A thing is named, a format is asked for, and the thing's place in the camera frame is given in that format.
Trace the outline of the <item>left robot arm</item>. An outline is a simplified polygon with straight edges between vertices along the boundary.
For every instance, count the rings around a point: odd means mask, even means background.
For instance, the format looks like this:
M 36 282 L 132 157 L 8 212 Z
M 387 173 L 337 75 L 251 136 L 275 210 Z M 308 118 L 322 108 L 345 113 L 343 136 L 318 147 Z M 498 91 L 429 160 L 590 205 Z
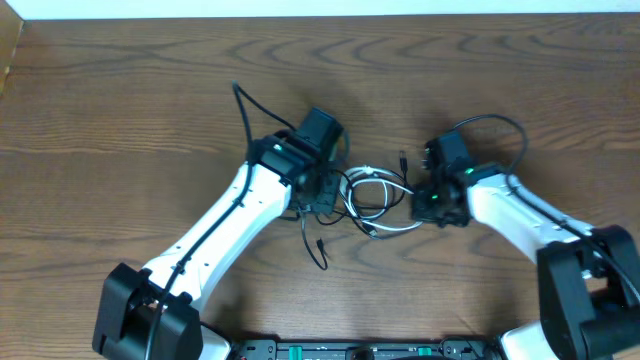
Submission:
M 103 283 L 92 348 L 107 359 L 226 359 L 229 340 L 200 314 L 250 242 L 288 209 L 329 214 L 343 126 L 313 108 L 299 127 L 252 141 L 216 203 L 159 256 L 119 264 Z

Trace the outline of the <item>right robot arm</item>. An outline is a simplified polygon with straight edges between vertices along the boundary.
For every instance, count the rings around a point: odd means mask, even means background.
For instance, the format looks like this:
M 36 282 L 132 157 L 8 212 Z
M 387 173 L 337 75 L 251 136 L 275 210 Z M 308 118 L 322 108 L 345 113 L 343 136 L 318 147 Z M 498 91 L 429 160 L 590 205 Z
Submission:
M 504 359 L 610 359 L 639 344 L 639 251 L 619 225 L 594 227 L 554 208 L 496 163 L 477 164 L 459 132 L 428 141 L 413 219 L 483 224 L 537 270 L 539 319 L 498 340 Z

